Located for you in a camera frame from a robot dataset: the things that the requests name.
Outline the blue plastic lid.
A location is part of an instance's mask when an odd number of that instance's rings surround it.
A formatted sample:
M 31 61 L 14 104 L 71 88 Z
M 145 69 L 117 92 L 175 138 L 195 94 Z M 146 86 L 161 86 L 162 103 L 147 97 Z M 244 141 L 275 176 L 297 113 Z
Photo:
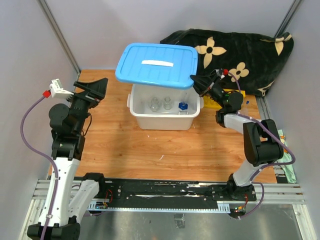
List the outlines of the blue plastic lid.
M 122 83 L 187 90 L 197 68 L 198 52 L 191 46 L 136 42 L 123 51 L 115 77 Z

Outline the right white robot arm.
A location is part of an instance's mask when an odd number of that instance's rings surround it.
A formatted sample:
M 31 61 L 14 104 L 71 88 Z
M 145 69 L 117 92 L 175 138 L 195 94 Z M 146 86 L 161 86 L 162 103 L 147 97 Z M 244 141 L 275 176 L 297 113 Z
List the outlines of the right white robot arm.
M 208 96 L 221 107 L 216 111 L 216 122 L 243 135 L 245 160 L 229 176 L 224 194 L 232 200 L 240 199 L 252 185 L 253 179 L 264 168 L 283 157 L 276 124 L 271 119 L 257 120 L 240 113 L 244 96 L 240 89 L 224 90 L 219 82 L 228 75 L 226 69 L 216 69 L 211 75 L 191 75 L 193 88 L 199 97 Z

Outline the metal crucible tongs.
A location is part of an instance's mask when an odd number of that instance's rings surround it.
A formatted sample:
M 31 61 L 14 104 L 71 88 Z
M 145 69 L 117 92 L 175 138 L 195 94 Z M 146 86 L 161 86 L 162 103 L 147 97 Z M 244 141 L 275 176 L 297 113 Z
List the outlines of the metal crucible tongs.
M 159 114 L 162 114 L 162 115 L 178 115 L 178 116 L 181 116 L 181 115 L 188 115 L 188 111 L 186 110 L 180 110 L 180 111 L 175 111 L 175 112 L 171 112 L 171 111 L 159 111 L 158 112 Z

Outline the clear plastic tube rack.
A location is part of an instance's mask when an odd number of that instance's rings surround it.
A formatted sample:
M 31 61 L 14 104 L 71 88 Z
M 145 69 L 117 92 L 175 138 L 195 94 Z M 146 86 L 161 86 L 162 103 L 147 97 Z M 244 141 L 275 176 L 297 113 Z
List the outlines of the clear plastic tube rack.
M 250 117 L 250 114 L 249 114 L 249 108 L 248 108 L 248 105 L 245 104 L 242 108 L 241 108 L 241 111 L 240 113 L 244 116 L 247 116 L 247 117 Z

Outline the white plastic bin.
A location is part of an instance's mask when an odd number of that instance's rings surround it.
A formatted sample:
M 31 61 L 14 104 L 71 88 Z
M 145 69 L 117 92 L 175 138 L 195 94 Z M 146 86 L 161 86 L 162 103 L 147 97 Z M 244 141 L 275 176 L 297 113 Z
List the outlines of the white plastic bin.
M 127 107 L 143 130 L 188 130 L 204 107 L 193 88 L 187 90 L 134 84 Z

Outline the yellow test tube rack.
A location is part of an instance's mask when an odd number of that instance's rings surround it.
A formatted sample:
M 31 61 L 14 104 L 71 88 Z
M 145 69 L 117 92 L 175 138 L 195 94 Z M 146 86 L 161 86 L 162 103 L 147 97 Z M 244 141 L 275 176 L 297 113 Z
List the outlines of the yellow test tube rack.
M 246 92 L 244 90 L 223 89 L 223 93 L 218 97 L 203 97 L 203 107 L 209 109 L 233 108 L 240 109 Z

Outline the small glass beaker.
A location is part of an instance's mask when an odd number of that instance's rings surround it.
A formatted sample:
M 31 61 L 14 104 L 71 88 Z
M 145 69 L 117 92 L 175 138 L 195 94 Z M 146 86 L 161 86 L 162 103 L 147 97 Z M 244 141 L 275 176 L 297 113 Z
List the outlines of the small glass beaker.
M 171 110 L 172 109 L 172 101 L 169 96 L 165 97 L 163 100 L 163 107 L 165 110 Z

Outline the glass conical flask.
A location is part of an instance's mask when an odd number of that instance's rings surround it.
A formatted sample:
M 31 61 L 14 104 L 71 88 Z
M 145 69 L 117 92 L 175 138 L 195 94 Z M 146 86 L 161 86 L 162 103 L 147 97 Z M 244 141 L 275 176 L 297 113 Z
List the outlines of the glass conical flask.
M 161 108 L 161 101 L 157 97 L 153 97 L 150 100 L 149 108 L 152 112 L 158 112 Z

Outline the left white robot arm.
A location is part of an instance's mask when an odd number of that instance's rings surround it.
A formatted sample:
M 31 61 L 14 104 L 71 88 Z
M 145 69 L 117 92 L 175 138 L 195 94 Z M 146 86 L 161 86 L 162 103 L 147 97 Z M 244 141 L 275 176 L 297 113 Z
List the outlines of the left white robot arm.
M 27 229 L 32 240 L 77 240 L 80 236 L 81 221 L 93 198 L 101 198 L 107 193 L 105 177 L 102 173 L 89 172 L 84 175 L 80 187 L 71 196 L 74 177 L 80 165 L 86 136 L 83 132 L 85 121 L 91 116 L 89 110 L 95 108 L 105 98 L 108 79 L 92 82 L 75 81 L 80 92 L 63 88 L 59 79 L 53 79 L 42 97 L 64 99 L 70 103 L 55 104 L 48 113 L 52 135 L 51 155 L 25 145 L 33 152 L 48 159 L 52 166 L 49 188 L 43 210 L 37 223 Z

